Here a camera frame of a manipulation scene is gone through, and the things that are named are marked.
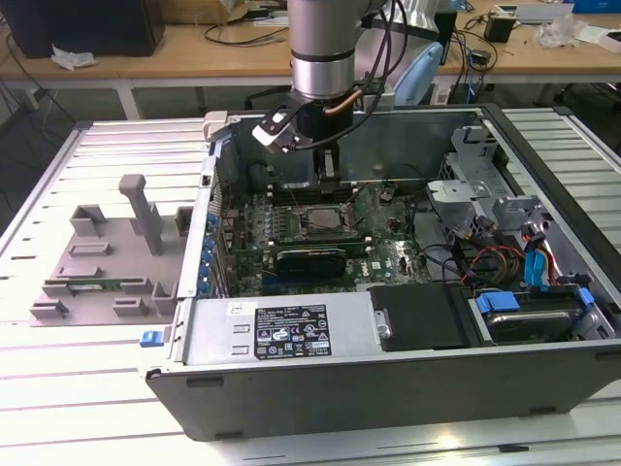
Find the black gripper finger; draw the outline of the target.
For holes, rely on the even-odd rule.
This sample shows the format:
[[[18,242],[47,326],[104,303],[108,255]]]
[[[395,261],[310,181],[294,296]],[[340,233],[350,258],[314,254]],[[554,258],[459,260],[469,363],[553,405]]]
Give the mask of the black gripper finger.
[[[323,148],[314,150],[314,164],[317,175],[318,189],[321,194],[329,192],[329,176],[326,171],[326,155],[328,151]]]
[[[328,155],[328,192],[333,193],[341,183],[340,148],[338,145],[330,147]]]

